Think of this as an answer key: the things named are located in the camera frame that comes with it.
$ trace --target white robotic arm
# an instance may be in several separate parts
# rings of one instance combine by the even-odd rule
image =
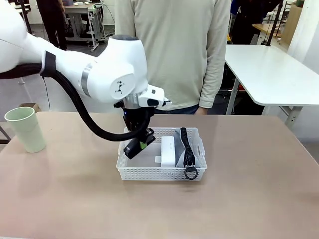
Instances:
[[[134,37],[114,36],[99,57],[63,51],[26,32],[23,19],[4,0],[0,0],[0,73],[20,64],[40,63],[45,54],[56,56],[61,72],[81,94],[104,103],[123,100],[128,109],[157,107],[169,100],[164,90],[148,84],[147,63],[142,42]]]

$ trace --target green cup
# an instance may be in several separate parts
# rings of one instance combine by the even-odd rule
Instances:
[[[15,108],[6,113],[4,118],[28,153],[36,153],[45,148],[45,141],[33,108]]]

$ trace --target sweater cuff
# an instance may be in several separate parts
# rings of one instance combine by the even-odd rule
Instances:
[[[204,98],[204,97],[200,97],[199,99],[199,107],[202,107],[202,108],[212,108],[213,107],[213,104],[214,104],[214,98]]]

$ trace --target beige sweater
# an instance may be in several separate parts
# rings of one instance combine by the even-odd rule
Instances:
[[[116,0],[115,33],[142,41],[149,83],[173,102],[165,110],[210,108],[222,82],[229,15],[230,0]]]

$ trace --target floor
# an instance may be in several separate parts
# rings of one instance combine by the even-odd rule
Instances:
[[[47,39],[47,34],[43,25],[31,25],[35,36]],[[105,26],[105,32],[114,33],[114,26]],[[93,56],[99,56],[106,48],[107,42],[100,43],[98,48],[91,52],[91,48],[86,43],[69,42],[68,49],[71,51],[80,51]],[[121,110],[113,108],[113,105],[103,104],[88,97],[82,97],[82,100],[89,112],[101,113],[119,113]],[[214,106],[209,110],[209,114],[223,115],[226,113],[229,94],[217,95]],[[0,81],[0,125],[6,130],[9,136],[14,133],[4,121],[4,114],[9,110],[18,107],[21,103],[38,103],[42,111],[62,111],[75,112],[76,109],[69,99],[68,95],[51,78],[45,81],[39,75],[24,77],[23,79],[1,80]],[[0,144],[0,151],[5,145]],[[305,148],[319,162],[319,147],[317,143],[305,143]]]

